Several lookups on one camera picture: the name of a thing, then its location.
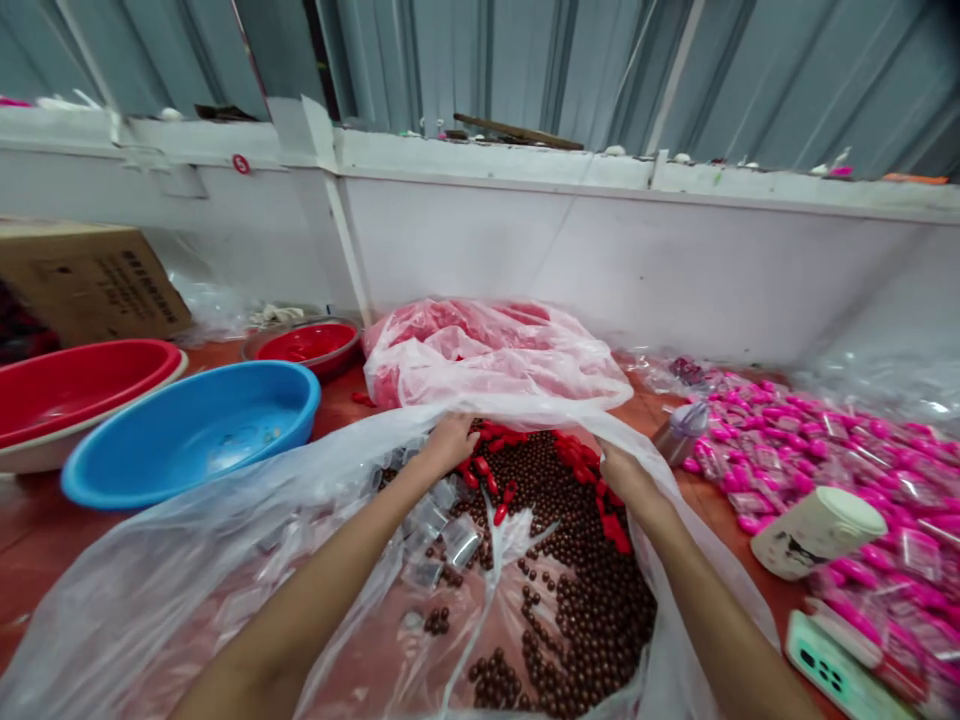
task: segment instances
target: red plastic basin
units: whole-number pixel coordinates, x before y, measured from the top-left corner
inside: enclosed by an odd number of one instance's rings
[[[162,340],[117,340],[0,368],[0,448],[33,440],[135,400],[181,363]]]
[[[346,370],[360,348],[360,327],[352,320],[324,315],[274,325],[244,343],[244,360],[286,360],[309,368],[321,382]]]

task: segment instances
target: plastic bag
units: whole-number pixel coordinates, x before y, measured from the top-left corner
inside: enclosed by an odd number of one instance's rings
[[[191,282],[175,272],[169,278],[193,316],[193,327],[176,337],[181,347],[242,340],[253,326],[250,316],[263,306],[225,285]]]
[[[605,343],[540,303],[428,298],[380,320],[363,347],[367,390],[381,407],[510,393],[611,408],[633,395]]]
[[[40,603],[0,679],[0,716],[166,717],[204,664],[369,501],[371,480],[395,458],[395,449],[429,432],[447,409],[515,428],[580,426],[636,455],[713,567],[777,645],[763,598],[740,563],[683,502],[647,438],[575,401],[472,396],[367,418],[114,528]],[[469,573],[461,588],[432,593],[399,580],[404,541],[398,532],[317,660],[297,717],[494,717],[469,708],[472,689],[464,671],[475,650],[486,650],[487,631],[508,622],[497,618],[504,614],[504,598],[516,592],[511,563],[524,540],[534,541],[523,523],[519,513],[492,528],[492,571]],[[636,526],[631,534],[658,601],[653,639],[633,679],[584,717],[613,720],[639,712],[658,720],[719,720],[664,569]],[[423,618],[441,602],[449,608],[451,631],[431,636],[423,632]]]
[[[960,437],[960,348],[936,360],[911,355],[861,360],[845,353],[791,379],[839,408],[933,425]]]
[[[621,351],[623,369],[636,373],[643,384],[658,395],[706,396],[723,378],[723,372],[706,360],[695,360],[672,348],[638,346]]]

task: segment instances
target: white jar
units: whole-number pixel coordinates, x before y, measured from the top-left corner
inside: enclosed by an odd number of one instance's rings
[[[798,580],[823,563],[887,534],[883,516],[856,495],[818,487],[750,541],[760,564]]]

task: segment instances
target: blue plastic basin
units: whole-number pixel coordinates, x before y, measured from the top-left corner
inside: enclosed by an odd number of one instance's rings
[[[64,494],[98,510],[130,510],[303,445],[320,404],[307,368],[280,361],[210,370],[114,415],[77,446]]]

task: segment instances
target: red floor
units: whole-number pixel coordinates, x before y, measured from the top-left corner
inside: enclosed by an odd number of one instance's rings
[[[188,374],[240,359],[239,343],[211,345],[188,354]],[[612,413],[646,435],[652,435],[667,417],[665,404],[682,402],[650,393],[639,383],[635,390],[636,395]],[[378,412],[354,403],[350,395],[356,391],[365,391],[359,365],[324,385],[312,440]],[[729,503],[717,488],[683,471],[676,477],[684,499],[737,556],[767,599],[782,640],[790,611],[801,605],[803,588],[776,578],[757,563],[748,537],[737,527]],[[126,517],[73,505],[60,492],[59,473],[0,482],[0,671],[10,662],[33,609],[57,578],[84,549]],[[812,685],[801,681],[827,717],[842,717]]]

